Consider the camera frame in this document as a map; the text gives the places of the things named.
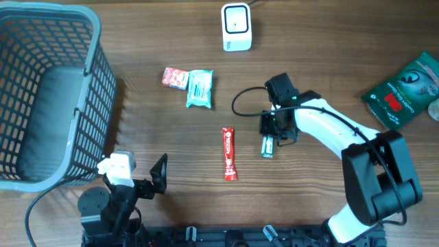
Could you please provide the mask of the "teal wet wipes pack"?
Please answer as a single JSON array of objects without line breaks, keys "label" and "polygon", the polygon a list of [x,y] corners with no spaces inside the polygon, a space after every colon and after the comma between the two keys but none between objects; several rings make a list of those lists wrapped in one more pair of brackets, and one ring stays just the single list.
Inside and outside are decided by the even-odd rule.
[{"label": "teal wet wipes pack", "polygon": [[190,71],[186,107],[203,106],[211,108],[212,85],[213,71]]}]

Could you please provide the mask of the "green glove package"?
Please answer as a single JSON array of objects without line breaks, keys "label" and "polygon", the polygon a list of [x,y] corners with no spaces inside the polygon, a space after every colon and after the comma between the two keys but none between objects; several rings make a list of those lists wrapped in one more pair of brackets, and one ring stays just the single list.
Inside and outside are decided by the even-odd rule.
[{"label": "green glove package", "polygon": [[438,61],[424,51],[399,73],[361,96],[379,121],[399,130],[438,99]]}]

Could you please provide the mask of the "green white gum pack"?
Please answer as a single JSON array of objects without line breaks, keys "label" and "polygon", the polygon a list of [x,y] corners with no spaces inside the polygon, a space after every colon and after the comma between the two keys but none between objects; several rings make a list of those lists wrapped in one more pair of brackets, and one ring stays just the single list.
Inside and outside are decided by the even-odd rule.
[{"label": "green white gum pack", "polygon": [[270,136],[263,137],[263,143],[261,146],[261,156],[263,158],[272,158],[274,153],[274,139]]}]

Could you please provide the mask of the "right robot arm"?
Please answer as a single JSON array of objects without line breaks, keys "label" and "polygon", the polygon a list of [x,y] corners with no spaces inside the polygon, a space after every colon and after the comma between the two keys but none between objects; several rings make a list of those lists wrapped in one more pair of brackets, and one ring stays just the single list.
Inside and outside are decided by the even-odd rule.
[{"label": "right robot arm", "polygon": [[297,142],[301,132],[319,140],[342,162],[346,205],[313,236],[297,236],[314,246],[377,246],[386,224],[404,225],[407,210],[423,199],[418,174],[403,136],[367,128],[330,107],[314,91],[300,93],[286,73],[264,85],[272,103],[261,113],[260,133]]}]

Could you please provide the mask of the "green lidded small jar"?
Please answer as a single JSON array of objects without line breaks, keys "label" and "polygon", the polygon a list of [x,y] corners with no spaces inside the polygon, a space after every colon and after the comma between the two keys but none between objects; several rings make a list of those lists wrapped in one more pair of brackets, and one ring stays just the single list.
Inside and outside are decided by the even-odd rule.
[{"label": "green lidded small jar", "polygon": [[429,116],[435,121],[439,121],[439,99],[435,99],[427,108]]}]

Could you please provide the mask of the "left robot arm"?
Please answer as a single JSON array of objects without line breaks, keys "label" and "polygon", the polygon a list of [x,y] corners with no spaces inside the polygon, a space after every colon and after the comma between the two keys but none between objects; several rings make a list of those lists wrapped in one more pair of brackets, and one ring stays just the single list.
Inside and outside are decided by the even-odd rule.
[{"label": "left robot arm", "polygon": [[131,218],[139,199],[152,200],[167,188],[167,159],[163,154],[150,170],[151,180],[133,179],[136,167],[130,152],[113,152],[97,164],[105,187],[92,187],[78,200],[83,246],[155,246],[156,240],[142,224]]}]

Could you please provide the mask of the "orange candy pack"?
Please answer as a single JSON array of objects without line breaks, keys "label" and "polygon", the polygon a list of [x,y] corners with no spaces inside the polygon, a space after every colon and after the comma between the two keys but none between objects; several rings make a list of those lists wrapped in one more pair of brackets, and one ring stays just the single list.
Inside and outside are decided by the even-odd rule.
[{"label": "orange candy pack", "polygon": [[180,90],[186,90],[189,83],[189,72],[166,67],[162,77],[162,84]]}]

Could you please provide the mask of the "red coffee stick sachet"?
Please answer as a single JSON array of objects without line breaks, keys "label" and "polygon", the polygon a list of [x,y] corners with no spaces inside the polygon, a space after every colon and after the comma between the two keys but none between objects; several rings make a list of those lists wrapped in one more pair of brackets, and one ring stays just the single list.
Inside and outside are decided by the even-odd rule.
[{"label": "red coffee stick sachet", "polygon": [[232,181],[237,179],[237,170],[235,166],[235,146],[234,146],[234,128],[222,128],[222,138],[224,144],[224,179]]}]

